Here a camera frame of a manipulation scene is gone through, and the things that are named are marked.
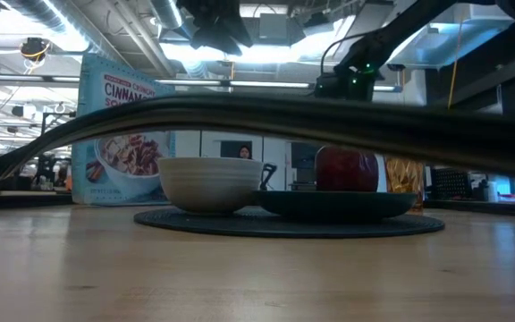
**black equipment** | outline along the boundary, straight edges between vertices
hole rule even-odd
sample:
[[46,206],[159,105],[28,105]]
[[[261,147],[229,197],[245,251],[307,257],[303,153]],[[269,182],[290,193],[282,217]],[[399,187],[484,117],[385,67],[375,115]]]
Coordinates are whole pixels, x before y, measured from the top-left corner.
[[49,44],[42,38],[27,38],[27,42],[21,44],[21,55],[31,62],[42,62]]
[[[443,13],[457,0],[417,0],[406,11],[379,30],[371,31],[349,48],[349,52],[333,72],[317,78],[316,97],[330,97],[370,101],[378,70],[389,59],[394,49],[423,26]],[[467,0],[469,4],[497,4],[515,19],[515,0]]]
[[194,16],[199,28],[191,40],[194,48],[208,46],[231,55],[241,55],[236,44],[252,47],[253,42],[240,17],[240,1],[178,0],[179,8],[186,8]]

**black plate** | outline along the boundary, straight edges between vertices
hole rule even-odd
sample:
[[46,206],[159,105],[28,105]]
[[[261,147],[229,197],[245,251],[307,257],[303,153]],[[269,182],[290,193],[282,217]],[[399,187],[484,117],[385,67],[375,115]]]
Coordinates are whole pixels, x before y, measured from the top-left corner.
[[415,193],[348,191],[254,191],[263,209],[294,220],[375,222],[400,216],[415,204]]

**ceramic bowl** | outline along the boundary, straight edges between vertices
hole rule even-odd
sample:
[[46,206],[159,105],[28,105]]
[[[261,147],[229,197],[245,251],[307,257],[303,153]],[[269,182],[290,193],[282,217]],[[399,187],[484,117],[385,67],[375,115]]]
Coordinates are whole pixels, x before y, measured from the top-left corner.
[[264,165],[228,157],[159,158],[166,197],[176,207],[199,214],[232,213],[253,201]]

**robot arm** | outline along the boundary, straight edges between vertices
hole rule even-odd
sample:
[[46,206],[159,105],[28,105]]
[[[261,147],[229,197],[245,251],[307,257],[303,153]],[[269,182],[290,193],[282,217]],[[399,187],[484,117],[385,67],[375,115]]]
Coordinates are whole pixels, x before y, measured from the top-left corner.
[[[370,101],[376,74],[402,41],[418,32],[431,20],[457,4],[458,0],[417,0],[387,26],[375,30],[351,45],[347,55],[335,65],[333,72],[317,79],[316,97]],[[515,1],[467,0],[469,4],[498,4],[515,19]]]

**wooden table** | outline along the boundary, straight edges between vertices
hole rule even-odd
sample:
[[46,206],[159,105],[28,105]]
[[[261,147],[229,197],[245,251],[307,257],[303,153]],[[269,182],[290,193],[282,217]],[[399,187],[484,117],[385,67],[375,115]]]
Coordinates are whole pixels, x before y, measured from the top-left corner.
[[211,236],[148,208],[0,211],[0,321],[515,321],[515,217],[362,240]]

